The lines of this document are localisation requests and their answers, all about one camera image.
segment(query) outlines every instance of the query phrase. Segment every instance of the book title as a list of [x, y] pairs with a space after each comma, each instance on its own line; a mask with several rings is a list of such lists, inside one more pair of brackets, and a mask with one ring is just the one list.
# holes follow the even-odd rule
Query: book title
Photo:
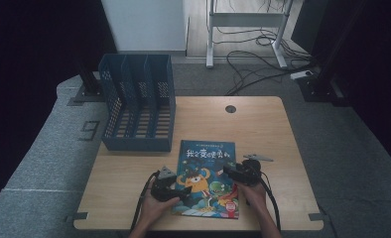
[[200, 150], [187, 150], [187, 158], [209, 158], [209, 159], [216, 159], [216, 158], [230, 158], [230, 155], [227, 152], [222, 152], [221, 150], [212, 151], [209, 152], [207, 149], [203, 148]]

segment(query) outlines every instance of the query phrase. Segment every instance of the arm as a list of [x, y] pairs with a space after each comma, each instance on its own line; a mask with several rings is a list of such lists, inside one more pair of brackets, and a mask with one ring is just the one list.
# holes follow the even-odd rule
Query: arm
[[179, 197], [174, 197], [165, 202], [158, 201], [150, 194], [149, 188], [147, 189], [143, 199], [144, 201], [140, 211], [139, 220], [137, 221], [136, 226], [128, 236], [129, 238], [145, 237], [147, 231], [159, 219], [159, 217], [161, 217], [161, 215], [171, 206], [180, 201]]
[[250, 187], [240, 182], [235, 182], [242, 193], [244, 193], [251, 208], [254, 210], [257, 216], [258, 223], [260, 224], [261, 235], [263, 238], [281, 238], [281, 234], [277, 229], [269, 210], [266, 206], [266, 191], [260, 183]]

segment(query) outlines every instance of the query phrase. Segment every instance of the hole in table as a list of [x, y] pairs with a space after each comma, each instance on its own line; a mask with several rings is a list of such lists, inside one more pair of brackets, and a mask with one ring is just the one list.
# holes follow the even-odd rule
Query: hole in table
[[236, 107], [229, 105], [224, 108], [228, 113], [234, 113], [236, 111]]

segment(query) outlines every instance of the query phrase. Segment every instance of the black cable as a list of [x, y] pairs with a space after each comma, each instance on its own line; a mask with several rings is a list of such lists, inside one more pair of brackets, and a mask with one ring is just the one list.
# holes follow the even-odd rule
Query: black cable
[[286, 0], [283, 1], [282, 6], [279, 7], [279, 5], [278, 5], [277, 8], [273, 8], [273, 7], [272, 7], [272, 8], [273, 8], [274, 10], [276, 10], [276, 11], [279, 11], [279, 10], [280, 10], [281, 12], [284, 12], [284, 11], [285, 11], [285, 4], [286, 4]]
[[232, 4], [230, 3], [230, 0], [229, 0], [229, 7], [233, 10], [233, 12], [236, 12], [235, 9], [232, 7]]
[[153, 177], [157, 177], [157, 176], [159, 175], [159, 173], [160, 173], [160, 171], [156, 171], [156, 172], [152, 173], [152, 174], [149, 176], [149, 179], [147, 179], [146, 184], [144, 185], [143, 190], [142, 190], [142, 192], [140, 193], [139, 201], [137, 202], [137, 206], [136, 206], [136, 211], [134, 212], [133, 223], [131, 223], [130, 233], [131, 233], [131, 231], [134, 229], [134, 227], [136, 226], [137, 218], [139, 217], [139, 214], [140, 214], [140, 208], [141, 208], [141, 206], [142, 206], [143, 199], [144, 199], [144, 196], [145, 196], [145, 194], [146, 194], [146, 191], [147, 191], [147, 188], [148, 188], [148, 186], [149, 186], [149, 183], [150, 183], [150, 181], [152, 180], [152, 178], [153, 178]]
[[250, 166], [250, 165], [247, 165], [247, 166], [255, 173], [255, 175], [258, 178], [260, 178], [259, 180], [260, 180], [261, 185], [263, 185], [264, 189], [266, 190], [267, 195], [270, 197], [270, 200], [272, 201], [272, 204], [273, 204], [273, 208], [275, 210], [276, 226], [277, 226], [277, 229], [279, 230], [279, 232], [281, 232], [282, 229], [281, 229], [281, 226], [280, 226], [279, 207], [277, 205], [276, 199], [275, 199], [275, 197], [273, 195], [273, 192], [272, 192], [271, 188], [269, 188], [269, 186], [267, 186], [266, 182], [261, 178], [261, 174], [263, 174], [263, 175], [266, 175], [266, 174], [262, 173], [261, 171], [260, 171], [260, 173], [258, 173], [258, 171], [256, 169], [254, 169], [252, 166]]
[[[245, 78], [249, 77], [249, 76], [252, 75], [252, 74], [255, 74], [255, 75], [259, 76], [259, 77], [264, 77], [265, 75], [257, 74], [257, 71], [260, 71], [260, 70], [263, 70], [263, 69], [270, 69], [270, 68], [264, 66], [264, 67], [260, 67], [260, 68], [258, 68], [258, 69], [256, 69], [256, 70], [243, 69], [243, 70], [249, 71], [249, 73], [246, 74], [245, 76], [243, 76], [243, 77], [241, 78], [241, 80], [240, 80], [238, 83], [235, 82], [235, 74], [237, 74], [237, 73], [235, 73], [235, 74], [233, 75], [233, 82], [234, 82], [235, 86], [233, 86], [232, 88], [230, 88], [230, 89], [226, 92], [225, 95], [228, 96], [228, 95], [232, 92], [232, 90], [237, 90], [239, 87], [242, 87]], [[233, 95], [234, 95], [234, 94], [238, 95], [238, 91], [240, 91], [240, 90], [237, 90], [237, 91], [235, 91], [235, 92], [232, 93], [232, 94], [233, 94]]]
[[266, 0], [263, 1], [263, 4], [258, 8], [257, 12], [260, 12], [260, 9], [266, 4]]
[[[283, 5], [282, 5], [282, 11], [285, 7], [285, 4], [286, 4], [286, 0], [284, 1]], [[271, 1], [269, 0], [268, 2], [268, 9], [267, 9], [267, 12], [269, 11], [270, 9], [270, 6], [271, 6]], [[217, 11], [217, 1], [215, 2], [215, 10], [214, 11]], [[208, 16], [208, 8], [207, 8], [207, 0], [205, 1], [205, 26], [207, 28], [207, 32], [209, 33], [209, 31], [213, 31], [213, 29], [210, 29], [208, 27], [208, 20], [207, 20], [207, 16]], [[214, 44], [227, 44], [227, 43], [246, 43], [246, 42], [251, 42], [251, 41], [256, 41], [256, 44], [259, 45], [259, 46], [263, 46], [263, 47], [267, 47], [267, 46], [270, 46], [272, 45], [272, 41], [276, 41], [276, 38], [277, 38], [277, 35], [271, 31], [268, 31], [268, 30], [263, 30], [262, 28], [260, 28], [259, 30], [247, 30], [247, 31], [241, 31], [241, 32], [223, 32], [221, 31], [218, 27], [216, 27], [216, 29], [221, 33], [221, 34], [242, 34], [242, 33], [250, 33], [250, 32], [261, 32], [261, 35], [259, 37], [256, 37], [256, 38], [252, 38], [252, 39], [247, 39], [247, 40], [242, 40], [242, 41], [221, 41], [221, 42], [215, 42], [215, 41], [212, 41]], [[262, 44], [260, 42], [261, 39], [267, 39], [269, 40], [269, 43], [268, 44]], [[282, 48], [284, 49], [284, 52], [290, 56], [290, 57], [295, 57], [295, 58], [300, 58], [300, 59], [303, 59], [303, 60], [308, 60], [310, 57], [308, 54], [306, 53], [303, 53], [303, 52], [299, 52], [299, 51], [295, 51], [295, 50], [292, 50], [288, 43], [282, 39], [281, 41], [281, 46]]]
[[264, 189], [266, 189], [266, 192], [267, 194], [269, 195], [270, 197], [270, 200], [272, 201], [272, 204], [273, 204], [273, 208], [275, 209], [275, 216], [276, 216], [276, 226], [277, 226], [277, 229], [280, 231], [282, 231], [281, 229], [281, 226], [280, 226], [280, 214], [279, 214], [279, 207], [277, 205], [277, 202], [276, 202], [276, 199], [273, 195], [273, 192], [272, 190], [270, 190], [270, 188], [267, 186], [266, 182], [264, 182], [264, 180], [260, 179], [260, 182], [261, 184], [263, 185]]
[[269, 4], [268, 4], [268, 6], [267, 6], [267, 12], [269, 12], [270, 11], [270, 6], [272, 5], [272, 0], [269, 0]]
[[267, 177], [267, 175], [264, 172], [262, 172], [261, 175], [266, 177], [267, 183], [269, 184], [269, 188], [270, 190], [272, 190], [272, 186], [270, 185], [269, 178]]
[[[248, 75], [246, 76], [242, 76], [242, 74], [239, 72], [239, 70], [230, 62], [229, 60], [229, 57], [231, 54], [235, 54], [235, 53], [243, 53], [243, 54], [249, 54], [249, 55], [252, 55], [252, 56], [255, 56], [256, 58], [264, 61], [266, 64], [272, 66], [273, 68], [275, 69], [278, 69], [278, 70], [281, 70], [281, 71], [284, 71], [284, 73], [279, 73], [279, 74], [275, 74], [275, 75], [270, 75], [270, 76], [264, 76], [258, 80], [255, 80], [253, 82], [250, 82], [246, 85], [244, 85], [244, 82], [245, 82], [245, 78], [250, 75], [251, 73], [249, 73]], [[229, 65], [232, 67], [232, 69], [238, 74], [238, 76], [241, 78], [241, 81], [240, 81], [240, 86], [239, 87], [232, 87], [231, 89], [229, 89], [225, 96], [232, 96], [232, 95], [235, 95], [236, 93], [238, 93], [240, 90], [242, 90], [243, 88], [247, 87], [247, 86], [250, 86], [254, 83], [257, 83], [257, 82], [260, 82], [262, 80], [266, 80], [266, 79], [270, 79], [270, 78], [273, 78], [273, 77], [277, 77], [277, 76], [284, 76], [286, 74], [289, 74], [289, 73], [293, 73], [293, 72], [296, 72], [298, 70], [303, 70], [303, 69], [306, 69], [306, 68], [310, 68], [312, 66], [315, 65], [314, 62], [310, 62], [309, 64], [306, 64], [306, 65], [303, 65], [301, 67], [297, 67], [297, 68], [293, 68], [293, 69], [283, 69], [283, 68], [279, 68], [279, 67], [276, 67], [276, 66], [273, 66], [272, 64], [270, 64], [269, 62], [267, 62], [266, 60], [264, 60], [263, 58], [253, 54], [253, 53], [248, 53], [248, 52], [243, 52], [243, 51], [234, 51], [234, 52], [230, 52], [227, 56], [226, 56], [226, 61], [229, 63]]]

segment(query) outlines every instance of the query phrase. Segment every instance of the picture book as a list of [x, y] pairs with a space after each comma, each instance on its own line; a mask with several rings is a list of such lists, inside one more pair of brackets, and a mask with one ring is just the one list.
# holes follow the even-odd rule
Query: picture book
[[175, 188], [191, 186], [192, 193], [173, 213], [237, 219], [238, 190], [223, 172], [224, 165], [235, 167], [235, 143], [182, 140]]

